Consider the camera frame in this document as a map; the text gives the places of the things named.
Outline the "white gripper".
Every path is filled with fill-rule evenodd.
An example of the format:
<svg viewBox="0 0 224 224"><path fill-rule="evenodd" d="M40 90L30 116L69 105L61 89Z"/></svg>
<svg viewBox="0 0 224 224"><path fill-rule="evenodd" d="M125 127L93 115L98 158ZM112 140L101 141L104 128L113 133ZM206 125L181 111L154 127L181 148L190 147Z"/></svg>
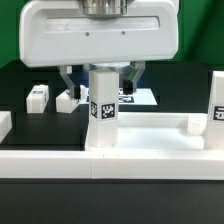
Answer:
<svg viewBox="0 0 224 224"><path fill-rule="evenodd" d="M19 26L21 61L29 67L60 66L71 99L81 86L71 65L131 62L123 93L133 94L145 62L171 59L178 51L179 0L125 0L122 12L107 5L99 12L83 0L30 0Z"/></svg>

